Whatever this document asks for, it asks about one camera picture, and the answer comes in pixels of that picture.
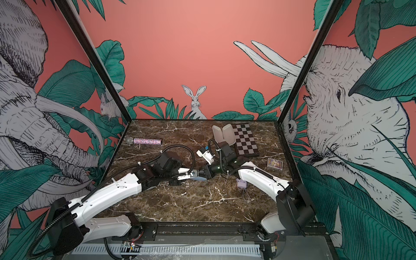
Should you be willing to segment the blue zippered umbrella case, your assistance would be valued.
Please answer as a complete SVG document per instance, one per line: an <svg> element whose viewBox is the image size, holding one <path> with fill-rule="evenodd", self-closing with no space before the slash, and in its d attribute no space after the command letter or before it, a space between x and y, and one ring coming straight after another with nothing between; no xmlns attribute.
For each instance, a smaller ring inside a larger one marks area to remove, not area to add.
<svg viewBox="0 0 416 260"><path fill-rule="evenodd" d="M195 181L199 181L199 182L204 182L207 181L207 177L206 174L204 173L204 171L192 171L190 173L190 179L191 180L195 180Z"/></svg>

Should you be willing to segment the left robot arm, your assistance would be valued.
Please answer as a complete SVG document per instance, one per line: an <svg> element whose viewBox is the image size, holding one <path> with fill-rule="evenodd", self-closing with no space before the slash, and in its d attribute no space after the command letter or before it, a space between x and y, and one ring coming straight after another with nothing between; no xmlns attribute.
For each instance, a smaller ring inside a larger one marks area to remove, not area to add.
<svg viewBox="0 0 416 260"><path fill-rule="evenodd" d="M150 163L128 167L130 173L119 180L106 180L89 194L72 200L60 198L51 208L45 226L49 248L55 256L64 255L80 244L97 238L124 236L135 228L135 237L140 235L139 222L132 214L114 220L96 219L95 216L114 204L161 182L179 184L182 179L195 175L192 168L184 168L178 155L163 152Z"/></svg>

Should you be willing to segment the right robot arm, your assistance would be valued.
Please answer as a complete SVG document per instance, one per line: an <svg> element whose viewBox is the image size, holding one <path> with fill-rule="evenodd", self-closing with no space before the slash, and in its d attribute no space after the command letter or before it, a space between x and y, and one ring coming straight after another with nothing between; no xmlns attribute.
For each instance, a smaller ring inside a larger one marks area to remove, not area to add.
<svg viewBox="0 0 416 260"><path fill-rule="evenodd" d="M276 203L277 210L264 216L258 224L262 239L278 232L303 234L303 228L315 216L315 206L299 180L290 182L262 170L248 158L237 156L226 142L220 143L216 152L217 159L208 147L197 151L197 155L207 162L200 170L207 179L221 173L236 176L260 189Z"/></svg>

